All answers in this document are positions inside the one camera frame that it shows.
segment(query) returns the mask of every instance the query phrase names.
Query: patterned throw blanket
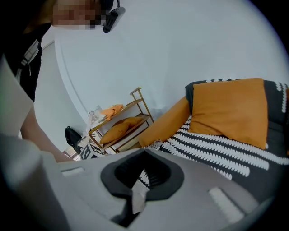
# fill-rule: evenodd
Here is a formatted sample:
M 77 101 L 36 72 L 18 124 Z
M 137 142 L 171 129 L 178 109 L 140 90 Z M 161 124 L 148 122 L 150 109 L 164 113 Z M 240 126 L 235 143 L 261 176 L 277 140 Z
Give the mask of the patterned throw blanket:
M 190 122 L 191 116 L 175 135 L 153 148 L 210 166 L 245 188 L 259 202 L 275 194 L 289 158 L 224 136 L 189 133 Z M 139 180 L 149 186 L 145 172 Z

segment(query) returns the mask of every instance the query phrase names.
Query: black bag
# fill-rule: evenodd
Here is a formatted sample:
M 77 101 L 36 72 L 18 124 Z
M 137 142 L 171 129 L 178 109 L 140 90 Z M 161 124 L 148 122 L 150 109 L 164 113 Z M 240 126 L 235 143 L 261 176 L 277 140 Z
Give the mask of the black bag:
M 77 154 L 80 154 L 81 150 L 78 147 L 78 142 L 81 140 L 81 135 L 79 135 L 72 128 L 67 127 L 67 128 L 65 128 L 65 137 L 66 137 L 67 143 L 71 147 L 73 147 L 73 149 L 77 152 Z

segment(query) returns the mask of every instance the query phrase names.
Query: throw pillow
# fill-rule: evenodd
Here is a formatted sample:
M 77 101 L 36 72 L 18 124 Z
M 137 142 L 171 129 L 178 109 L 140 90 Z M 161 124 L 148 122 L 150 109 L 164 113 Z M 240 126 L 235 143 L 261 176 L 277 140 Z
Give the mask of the throw pillow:
M 101 138 L 100 144 L 106 144 L 110 143 L 124 135 L 126 131 L 128 130 L 129 124 L 128 123 L 122 123 L 119 125 L 116 125 L 112 128 L 110 128 L 105 135 Z
M 265 149 L 267 128 L 267 100 L 262 79 L 194 85 L 189 132 L 225 135 Z
M 129 118 L 126 118 L 126 119 L 123 119 L 123 120 L 120 120 L 120 121 L 116 122 L 114 124 L 114 126 L 118 125 L 118 124 L 121 124 L 121 123 L 128 123 L 129 124 L 129 129 L 131 129 L 132 127 L 136 126 L 141 121 L 142 121 L 142 118 L 140 118 L 140 117 L 129 117 Z

